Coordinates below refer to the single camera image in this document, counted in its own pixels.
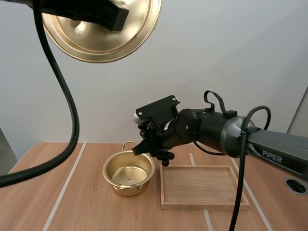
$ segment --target black cord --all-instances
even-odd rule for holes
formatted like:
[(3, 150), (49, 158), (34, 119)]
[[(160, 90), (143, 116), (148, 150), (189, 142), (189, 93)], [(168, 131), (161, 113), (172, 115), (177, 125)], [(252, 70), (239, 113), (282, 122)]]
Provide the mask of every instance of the black cord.
[(71, 138), (70, 138), (70, 141), (67, 147), (58, 156), (36, 167), (32, 167), (32, 168), (29, 168), (23, 171), (15, 172), (15, 173), (12, 173), (6, 176), (1, 176), (0, 177), (0, 188), (37, 177), (39, 175), (42, 175), (52, 170), (53, 168), (63, 163), (70, 156), (70, 154), (74, 151), (77, 145), (77, 142), (78, 142), (79, 118), (77, 114), (77, 109), (76, 109), (73, 97), (59, 69), (59, 66), (48, 45), (48, 41), (46, 39), (46, 35), (44, 31), (42, 12), (40, 9), (39, 2), (40, 2), (39, 0), (33, 0), (33, 15), (34, 15), (34, 20), (35, 20), (35, 26), (37, 29), (38, 37), (41, 42), (42, 48), (45, 52), (45, 55), (49, 61), (49, 64), (51, 65), (51, 68), (54, 74), (56, 75), (59, 85), (67, 100), (67, 103), (68, 103), (68, 106), (71, 112), (71, 116), (72, 116), (72, 123), (73, 123), (72, 134), (71, 134)]
[[(268, 119), (266, 121), (266, 125), (264, 127), (264, 130), (267, 130), (270, 124), (270, 118), (271, 113), (270, 109), (267, 106), (259, 106), (252, 109), (248, 115), (245, 117), (242, 123), (242, 131), (245, 131), (248, 128), (248, 123), (253, 116), (253, 114), (260, 110), (266, 110), (268, 113)], [(236, 197), (235, 197), (235, 204), (234, 204), (234, 210), (232, 214), (232, 219), (229, 227), (229, 231), (234, 231), (236, 220), (239, 214), (240, 204), (241, 204), (241, 198), (242, 198), (242, 191), (243, 191), (243, 183), (244, 183), (244, 171), (245, 171), (245, 155), (246, 155), (246, 136), (247, 133), (245, 132), (241, 137), (241, 150), (240, 150), (240, 166), (239, 166), (239, 177), (238, 177), (238, 184), (237, 184), (237, 190), (236, 190)]]
[(214, 152), (208, 151), (208, 150), (204, 149), (203, 147), (201, 147), (196, 141), (194, 141), (193, 143), (194, 143), (194, 145), (197, 146), (197, 148), (199, 148), (201, 151), (203, 151), (207, 154), (210, 154), (210, 155), (225, 155), (223, 153), (214, 153)]

